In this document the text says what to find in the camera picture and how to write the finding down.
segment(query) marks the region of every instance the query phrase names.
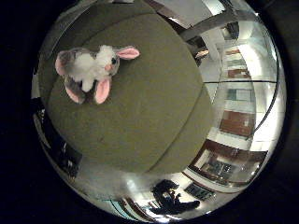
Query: sofa cushion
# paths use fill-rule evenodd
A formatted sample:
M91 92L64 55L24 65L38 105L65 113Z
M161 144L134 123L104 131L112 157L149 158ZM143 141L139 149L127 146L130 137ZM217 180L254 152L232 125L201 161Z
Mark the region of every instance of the sofa cushion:
M54 127L72 148L100 163L138 173L182 171L203 145L211 121L211 104L192 55L168 23L151 13L86 35L81 46L97 50L102 44L134 45L141 56L121 61L102 105L94 103L92 91L76 105L63 79L56 78L47 101ZM53 74L54 66L40 72Z

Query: white stuffed rabbit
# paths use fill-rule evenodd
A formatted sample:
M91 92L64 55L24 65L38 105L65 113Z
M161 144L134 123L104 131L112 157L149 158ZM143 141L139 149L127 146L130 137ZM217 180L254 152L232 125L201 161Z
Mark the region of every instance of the white stuffed rabbit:
M120 59L132 60L139 55L138 49L132 46L115 49L103 45L98 52L75 48L60 51L55 68L64 77L66 92L74 102L82 104L85 92L90 91L96 81L94 100L102 104L109 95L111 77L118 72Z

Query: person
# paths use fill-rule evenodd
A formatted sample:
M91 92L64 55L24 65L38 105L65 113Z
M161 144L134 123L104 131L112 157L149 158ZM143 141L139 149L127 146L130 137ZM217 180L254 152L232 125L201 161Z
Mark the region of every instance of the person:
M180 193L176 195L175 192L177 188L178 185L171 180L163 180L158 183L153 188L152 194L160 208L151 208L150 211L156 215L178 215L200 205L199 201L181 203L179 201Z

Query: green couch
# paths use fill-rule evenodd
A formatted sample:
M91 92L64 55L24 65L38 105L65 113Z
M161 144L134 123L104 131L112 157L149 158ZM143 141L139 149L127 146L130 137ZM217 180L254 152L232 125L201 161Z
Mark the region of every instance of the green couch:
M63 49L133 45L140 57L121 61L102 105L67 96L54 68ZM183 171L211 126L211 103L198 68L171 26L141 0L97 4L62 35L38 68L42 102L62 138L84 157L127 172Z

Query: bunny face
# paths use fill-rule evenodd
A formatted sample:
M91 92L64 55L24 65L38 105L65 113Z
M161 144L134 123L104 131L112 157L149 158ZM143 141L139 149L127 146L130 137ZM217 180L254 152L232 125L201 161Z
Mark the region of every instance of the bunny face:
M102 74L114 76L120 67L120 57L111 46L103 45L95 56L95 63Z

